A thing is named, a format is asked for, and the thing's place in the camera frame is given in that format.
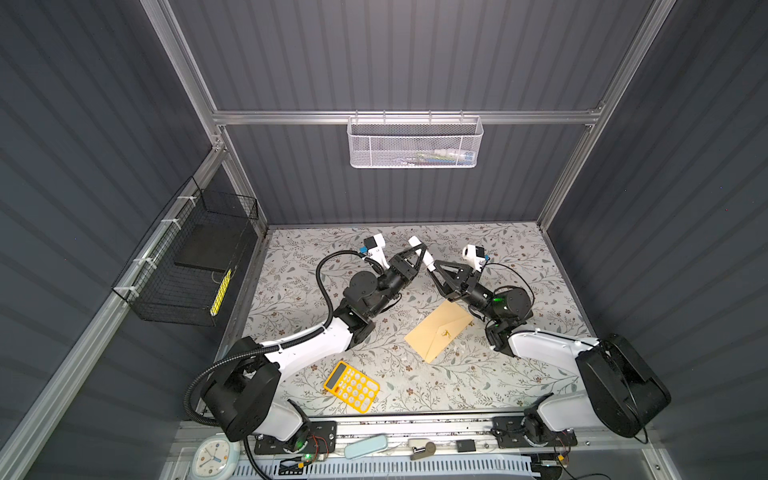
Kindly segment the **white glue stick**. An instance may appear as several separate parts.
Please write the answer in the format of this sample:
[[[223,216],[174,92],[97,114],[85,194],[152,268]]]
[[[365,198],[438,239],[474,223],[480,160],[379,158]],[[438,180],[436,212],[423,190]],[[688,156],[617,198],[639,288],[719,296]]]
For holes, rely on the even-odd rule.
[[[434,271],[435,259],[427,249],[426,245],[417,236],[411,236],[408,242],[412,247],[416,248],[416,254],[421,259],[424,266],[429,271]]]

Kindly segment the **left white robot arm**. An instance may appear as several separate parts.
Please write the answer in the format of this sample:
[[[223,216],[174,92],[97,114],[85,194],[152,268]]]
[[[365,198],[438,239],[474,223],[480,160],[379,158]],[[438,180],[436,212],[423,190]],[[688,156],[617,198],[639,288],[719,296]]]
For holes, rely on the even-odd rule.
[[[276,400],[281,382],[363,343],[375,328],[374,318],[394,306],[418,275],[426,253],[422,243],[388,262],[356,252],[371,267],[351,278],[340,303],[333,303],[329,292],[322,293],[328,308],[322,323],[275,341],[236,341],[223,359],[192,381],[183,399],[185,411],[199,424],[219,427],[231,442],[263,435],[289,451],[301,450],[311,422],[294,401]]]

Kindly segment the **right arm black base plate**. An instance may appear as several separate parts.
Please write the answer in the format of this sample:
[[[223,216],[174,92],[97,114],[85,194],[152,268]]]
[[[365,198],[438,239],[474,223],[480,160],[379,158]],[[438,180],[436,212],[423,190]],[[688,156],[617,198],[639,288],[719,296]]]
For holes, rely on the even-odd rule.
[[[535,414],[495,416],[490,433],[500,448],[570,448],[578,445],[573,430],[551,430]]]

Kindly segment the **manila paper envelope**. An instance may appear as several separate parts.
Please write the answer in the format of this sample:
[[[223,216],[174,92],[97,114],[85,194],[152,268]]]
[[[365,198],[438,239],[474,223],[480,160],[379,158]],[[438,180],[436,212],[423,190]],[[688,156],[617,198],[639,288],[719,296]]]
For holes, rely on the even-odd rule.
[[[445,300],[405,336],[405,341],[426,363],[432,363],[472,320],[461,305]]]

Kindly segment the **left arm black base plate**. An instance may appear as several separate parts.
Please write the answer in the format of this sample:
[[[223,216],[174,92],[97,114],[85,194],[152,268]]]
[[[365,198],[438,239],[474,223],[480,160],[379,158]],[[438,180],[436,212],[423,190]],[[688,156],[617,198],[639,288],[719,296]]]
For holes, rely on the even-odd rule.
[[[301,432],[296,440],[303,443],[282,442],[275,437],[258,434],[253,440],[252,449],[256,455],[282,454],[329,454],[336,449],[338,423],[335,421],[311,422],[306,432]]]

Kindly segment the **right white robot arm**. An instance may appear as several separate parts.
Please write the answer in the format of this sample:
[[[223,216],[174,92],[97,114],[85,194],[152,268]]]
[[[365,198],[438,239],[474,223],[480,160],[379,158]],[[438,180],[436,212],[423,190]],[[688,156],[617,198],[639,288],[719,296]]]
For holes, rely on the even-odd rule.
[[[472,265],[429,260],[427,271],[439,293],[464,303],[484,323],[485,337],[496,352],[532,359],[576,375],[583,386],[571,393],[549,393],[524,410],[515,432],[535,447],[577,429],[603,426],[633,438],[672,401],[669,389],[629,341],[617,334],[576,337],[533,328],[529,287],[486,288],[487,263]]]

